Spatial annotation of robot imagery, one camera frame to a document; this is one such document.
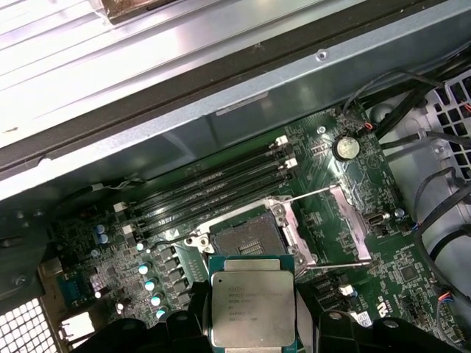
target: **mounting screw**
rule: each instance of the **mounting screw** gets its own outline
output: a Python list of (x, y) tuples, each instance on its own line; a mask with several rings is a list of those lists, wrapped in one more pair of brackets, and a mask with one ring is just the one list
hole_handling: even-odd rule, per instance
[(273, 207), (273, 213), (275, 215), (284, 215), (285, 210), (284, 210), (283, 206), (278, 204), (278, 205)]
[(316, 60), (317, 61), (324, 61), (327, 59), (327, 51), (324, 50), (324, 49), (321, 49), (319, 50), (317, 53), (316, 53)]
[(406, 215), (406, 212), (405, 210), (403, 210), (402, 208), (397, 208), (395, 211), (394, 211), (394, 216), (396, 218), (402, 218)]
[(15, 286), (21, 287), (27, 280), (27, 277), (24, 274), (20, 274), (15, 278)]
[(390, 329), (396, 329), (399, 327), (399, 324), (396, 321), (385, 320), (383, 321), (384, 326), (389, 327)]
[(340, 320), (341, 319), (341, 315), (339, 313), (330, 313), (329, 314), (329, 317), (332, 319), (332, 320)]

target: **capacitor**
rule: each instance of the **capacitor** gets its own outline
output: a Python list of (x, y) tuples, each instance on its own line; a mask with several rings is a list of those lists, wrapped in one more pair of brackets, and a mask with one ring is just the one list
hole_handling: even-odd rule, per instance
[(156, 293), (154, 296), (150, 299), (150, 304), (154, 307), (158, 307), (160, 303), (162, 302), (163, 299), (163, 294), (162, 293)]
[(130, 298), (124, 298), (123, 300), (116, 303), (116, 310), (123, 311), (125, 307), (131, 304)]
[(149, 292), (152, 292), (157, 283), (158, 283), (157, 279), (155, 279), (155, 278), (149, 279), (144, 284), (144, 288), (146, 288), (146, 290), (148, 290)]
[(139, 266), (139, 273), (140, 274), (146, 274), (147, 272), (149, 272), (150, 268), (152, 267), (152, 265), (150, 263), (143, 263), (142, 265)]
[(103, 234), (106, 231), (106, 228), (103, 224), (99, 224), (95, 227), (96, 234)]
[(109, 241), (109, 237), (106, 234), (100, 234), (98, 237), (98, 241), (101, 244), (106, 244)]
[(162, 316), (164, 316), (168, 312), (169, 312), (169, 309), (166, 306), (162, 306), (162, 307), (159, 307), (157, 309), (157, 312), (155, 313), (155, 316), (157, 316), (157, 318), (161, 318)]
[(108, 287), (103, 287), (95, 292), (95, 298), (100, 299), (103, 296), (106, 296), (110, 292)]
[(350, 136), (343, 136), (333, 143), (333, 155), (342, 162), (352, 160), (360, 154), (360, 143)]
[(93, 249), (90, 253), (90, 256), (92, 256), (93, 259), (96, 259), (100, 257), (100, 251), (98, 249)]
[(139, 243), (137, 243), (135, 245), (135, 248), (138, 252), (142, 252), (147, 246), (149, 246), (149, 244), (147, 243), (147, 241), (145, 240), (142, 240), (140, 241)]

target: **wire bundle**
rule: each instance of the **wire bundle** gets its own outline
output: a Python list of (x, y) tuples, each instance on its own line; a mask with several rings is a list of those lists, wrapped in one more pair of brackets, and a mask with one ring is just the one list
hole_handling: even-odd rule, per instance
[(445, 294), (442, 294), (439, 296), (439, 302), (442, 303), (453, 303), (455, 300), (453, 299), (453, 296), (451, 295), (451, 292), (448, 291)]

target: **cable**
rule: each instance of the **cable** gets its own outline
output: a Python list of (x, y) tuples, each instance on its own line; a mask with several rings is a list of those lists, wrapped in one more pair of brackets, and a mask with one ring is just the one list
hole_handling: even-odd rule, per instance
[(395, 69), (392, 69), (390, 71), (387, 71), (387, 72), (384, 72), (382, 73), (381, 75), (379, 76), (376, 76), (374, 79), (370, 80), (369, 82), (367, 82), (365, 85), (363, 85), (362, 87), (360, 87), (360, 89), (358, 89), (356, 92), (354, 92), (353, 95), (351, 95), (351, 97), (349, 97), (349, 99), (345, 102), (344, 104), (344, 107), (342, 108), (342, 111), (341, 111), (341, 114), (348, 120), (350, 121), (353, 121), (361, 126), (366, 126), (364, 121), (362, 120), (359, 120), (357, 118), (354, 118), (354, 117), (351, 117), (351, 116), (348, 116), (347, 115), (347, 109), (348, 107), (353, 103), (353, 101), (355, 101), (365, 90), (367, 90), (368, 88), (370, 88), (371, 86), (373, 86), (376, 82), (382, 80), (384, 77), (387, 77), (391, 74), (402, 74), (402, 75), (406, 75), (406, 76), (409, 76), (411, 77), (412, 79), (415, 79), (417, 81), (420, 81), (424, 84), (427, 84), (427, 85), (432, 85), (432, 86), (435, 86), (435, 87), (441, 87), (443, 86), (443, 84), (441, 82), (438, 82), (436, 80), (433, 80), (433, 79), (429, 79), (427, 77), (424, 77), (422, 75), (418, 75), (418, 74), (414, 74), (410, 71), (406, 71), (406, 70), (403, 70), (401, 68), (395, 68)]
[[(460, 53), (453, 59), (449, 60), (445, 65), (434, 70), (429, 76), (432, 76), (443, 82), (458, 76), (471, 68), (469, 52)], [(376, 136), (381, 139), (385, 134), (391, 131), (408, 112), (415, 107), (425, 95), (433, 89), (432, 85), (420, 83), (413, 89), (400, 103), (395, 107), (380, 123), (376, 129)]]
[(422, 197), (422, 194), (424, 193), (428, 184), (430, 184), (436, 178), (444, 177), (449, 173), (451, 173), (451, 177), (453, 179), (456, 179), (456, 169), (454, 167), (448, 167), (443, 169), (442, 171), (437, 171), (436, 173), (427, 176), (424, 181), (420, 183), (419, 187), (417, 188), (417, 192), (415, 193), (414, 208), (412, 209), (411, 214), (412, 221), (416, 221), (419, 224), (419, 219), (417, 218), (417, 208), (419, 206), (420, 198)]
[(436, 258), (440, 255), (440, 252), (452, 241), (455, 239), (458, 239), (460, 237), (470, 237), (471, 238), (471, 226), (468, 224), (465, 224), (461, 226), (460, 229), (456, 230), (455, 232), (452, 232), (448, 235), (445, 235), (432, 249), (430, 253), (430, 257), (433, 261), (436, 260)]
[(404, 138), (400, 138), (399, 140), (396, 140), (396, 141), (382, 143), (380, 144), (380, 147), (382, 149), (395, 149), (396, 147), (408, 145), (417, 140), (420, 140), (420, 135), (413, 134), (413, 135), (405, 136)]
[(449, 299), (447, 300), (438, 300), (436, 304), (436, 327), (439, 330), (440, 335), (442, 336), (442, 340), (446, 343), (448, 343), (450, 346), (452, 346), (455, 349), (458, 349), (460, 352), (468, 353), (469, 351), (467, 349), (461, 348), (459, 345), (457, 345), (455, 342), (451, 340), (451, 338), (448, 337), (446, 334), (445, 330), (443, 329), (442, 326), (442, 309), (444, 304), (448, 304), (453, 302), (450, 301)]
[(180, 241), (192, 238), (194, 236), (195, 236), (195, 234), (188, 234), (188, 235), (183, 235), (182, 237), (178, 237), (178, 238), (175, 238), (175, 239), (172, 239), (172, 240), (159, 240), (159, 241), (156, 241), (155, 243), (153, 243), (152, 246), (149, 247), (149, 249), (151, 251), (154, 251), (154, 250), (156, 250), (156, 248), (159, 245), (172, 245), (172, 244), (175, 244), (175, 243), (179, 243)]
[(455, 207), (463, 199), (467, 198), (471, 193), (471, 184), (459, 188), (453, 195), (448, 196), (441, 204), (439, 204), (427, 218), (423, 221), (419, 229), (414, 234), (414, 244), (420, 256), (427, 263), (428, 267), (435, 274), (435, 277), (442, 285), (449, 287), (451, 293), (458, 299), (462, 300), (467, 306), (471, 307), (471, 299), (462, 293), (447, 277), (440, 271), (435, 262), (425, 248), (422, 236), (423, 234), (445, 213)]
[[(462, 136), (455, 136), (451, 134), (445, 134), (444, 132), (434, 132), (434, 131), (426, 131), (425, 134), (428, 138), (439, 138), (441, 140), (445, 140), (451, 143), (456, 143), (457, 145), (462, 145), (465, 147), (471, 147), (471, 138), (463, 138)], [(420, 140), (420, 134), (413, 134), (401, 138), (396, 141), (387, 142), (380, 144), (382, 149), (394, 149), (396, 147), (404, 146), (414, 141)]]

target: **blue capacitor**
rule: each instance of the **blue capacitor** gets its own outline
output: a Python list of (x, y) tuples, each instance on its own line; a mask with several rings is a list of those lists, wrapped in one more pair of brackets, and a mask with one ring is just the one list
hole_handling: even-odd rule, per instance
[(95, 227), (95, 232), (97, 234), (103, 234), (105, 232), (105, 226), (103, 224), (99, 224), (98, 226)]
[(109, 241), (109, 237), (106, 234), (100, 234), (98, 240), (101, 244), (106, 244)]

